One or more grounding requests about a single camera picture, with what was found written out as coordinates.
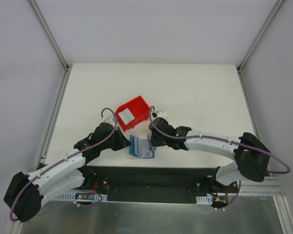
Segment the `blue leather card holder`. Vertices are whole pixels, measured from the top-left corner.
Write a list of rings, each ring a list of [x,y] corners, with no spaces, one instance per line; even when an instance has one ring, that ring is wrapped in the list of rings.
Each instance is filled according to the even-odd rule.
[[[137,136],[130,135],[129,154],[139,159],[155,158],[156,148],[151,145],[151,134],[148,134],[147,139],[140,139]]]

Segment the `red plastic bin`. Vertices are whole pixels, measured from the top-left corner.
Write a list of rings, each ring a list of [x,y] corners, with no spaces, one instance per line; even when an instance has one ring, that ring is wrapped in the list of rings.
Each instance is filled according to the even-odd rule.
[[[122,120],[120,119],[118,113],[123,111],[124,109],[129,109],[134,115],[135,119],[131,121],[128,125],[124,125]],[[146,103],[142,96],[137,96],[136,98],[128,101],[127,103],[119,106],[116,110],[116,118],[121,128],[124,131],[129,129],[133,129],[137,124],[142,121],[148,120],[150,106]]]

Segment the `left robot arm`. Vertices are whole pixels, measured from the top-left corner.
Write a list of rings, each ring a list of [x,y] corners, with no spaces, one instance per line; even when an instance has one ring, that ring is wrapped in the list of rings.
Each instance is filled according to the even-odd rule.
[[[68,190],[93,190],[96,178],[87,164],[104,150],[118,151],[130,145],[119,127],[103,122],[55,162],[15,174],[3,198],[10,208],[10,220],[29,221],[47,202]]]

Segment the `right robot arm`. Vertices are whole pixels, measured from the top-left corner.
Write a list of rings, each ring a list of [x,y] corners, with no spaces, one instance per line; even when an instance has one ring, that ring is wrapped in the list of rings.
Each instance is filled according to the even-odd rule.
[[[200,132],[190,127],[174,128],[161,118],[155,118],[149,125],[150,143],[154,147],[168,146],[174,150],[204,151],[232,160],[226,166],[215,168],[210,187],[222,192],[231,183],[248,179],[263,182],[270,157],[268,148],[252,133],[242,136],[217,136]]]

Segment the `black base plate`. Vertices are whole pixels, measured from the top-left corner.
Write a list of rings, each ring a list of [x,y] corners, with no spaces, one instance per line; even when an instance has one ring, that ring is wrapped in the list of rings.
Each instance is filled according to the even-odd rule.
[[[236,182],[212,183],[213,169],[89,167],[95,175],[93,190],[77,192],[107,195],[108,201],[193,204],[197,196],[212,196],[213,207],[225,207],[228,193],[238,193]]]

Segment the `left aluminium frame post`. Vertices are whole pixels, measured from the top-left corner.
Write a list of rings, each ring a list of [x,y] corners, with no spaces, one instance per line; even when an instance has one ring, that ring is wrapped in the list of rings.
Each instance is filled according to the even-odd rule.
[[[27,0],[27,3],[29,4],[31,10],[33,11],[43,33],[45,34],[52,50],[54,51],[57,59],[59,60],[61,66],[63,67],[63,69],[67,72],[69,70],[69,64],[66,61],[66,59],[64,58],[64,55],[42,13],[42,10],[40,9],[38,3],[36,0]]]

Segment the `aluminium frame post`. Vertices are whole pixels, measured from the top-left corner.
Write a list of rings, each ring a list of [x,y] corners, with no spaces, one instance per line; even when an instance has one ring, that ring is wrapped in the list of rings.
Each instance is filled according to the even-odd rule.
[[[286,0],[276,0],[273,7],[271,8],[270,12],[268,13],[267,17],[265,18],[263,24],[261,25],[259,31],[257,32],[255,38],[253,39],[250,47],[248,48],[246,54],[244,55],[243,59],[237,66],[237,72],[240,74],[245,66],[247,65],[248,61],[250,60],[251,56],[255,52],[256,48],[260,44],[262,38],[264,37],[265,33],[268,31],[270,25],[274,21],[275,17],[283,7]]]
[[[29,4],[31,10],[33,11],[43,33],[45,34],[52,50],[54,51],[57,59],[59,60],[61,66],[63,67],[63,69],[67,72],[69,70],[69,64],[66,61],[66,59],[64,58],[64,55],[42,13],[42,10],[40,9],[38,3],[36,0],[27,0],[27,3]]]

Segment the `aluminium front rail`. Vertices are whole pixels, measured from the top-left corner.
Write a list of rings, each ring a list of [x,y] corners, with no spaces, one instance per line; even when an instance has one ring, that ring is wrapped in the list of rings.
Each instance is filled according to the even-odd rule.
[[[268,176],[263,182],[254,182],[248,179],[241,180],[240,195],[243,196],[285,196],[281,179]]]

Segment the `right aluminium frame post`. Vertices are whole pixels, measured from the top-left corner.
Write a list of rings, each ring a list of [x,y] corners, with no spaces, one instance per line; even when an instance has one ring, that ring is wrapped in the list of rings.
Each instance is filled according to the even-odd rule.
[[[263,24],[261,25],[259,31],[257,32],[255,38],[253,39],[250,47],[248,48],[246,54],[244,55],[243,59],[237,66],[237,72],[240,74],[245,66],[247,65],[248,61],[250,60],[251,56],[255,52],[256,48],[260,44],[262,38],[264,37],[265,33],[268,31],[270,25],[274,21],[275,17],[283,7],[286,0],[276,0],[273,7],[271,8],[270,12],[268,13],[267,17],[265,18]]]

